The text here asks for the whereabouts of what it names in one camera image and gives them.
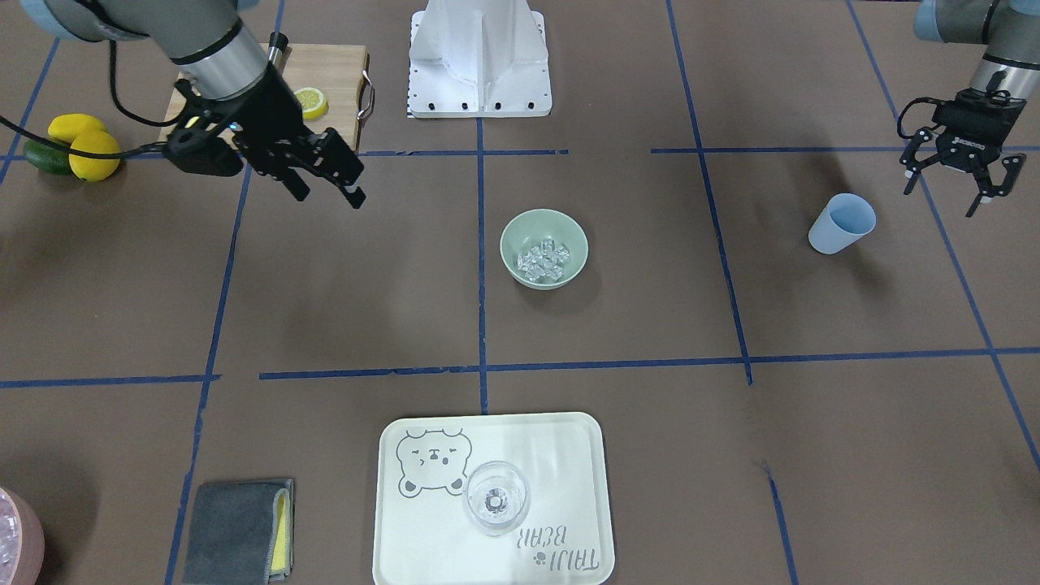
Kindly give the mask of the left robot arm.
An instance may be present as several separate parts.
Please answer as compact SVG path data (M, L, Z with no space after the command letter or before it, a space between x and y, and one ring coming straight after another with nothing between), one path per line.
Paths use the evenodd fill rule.
M925 169L934 164L969 174L977 193L967 218L977 208L1009 196L1028 159L1004 153L1039 79L1039 8L1036 1L921 1L915 11L915 36L944 44L984 47L972 81L950 100L917 97L934 108L931 125L896 132L906 141L899 162L905 169L909 195Z

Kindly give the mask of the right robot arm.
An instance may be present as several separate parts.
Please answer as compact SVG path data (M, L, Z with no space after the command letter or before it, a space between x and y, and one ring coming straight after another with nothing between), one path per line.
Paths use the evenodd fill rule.
M353 208L366 195L364 169L334 128L305 126L293 91L267 50L248 30L238 1L24 1L23 11L53 37L149 39L178 67L185 104L160 143L112 154L160 153L180 171L235 176L249 164L298 201L310 193L300 171L323 178Z

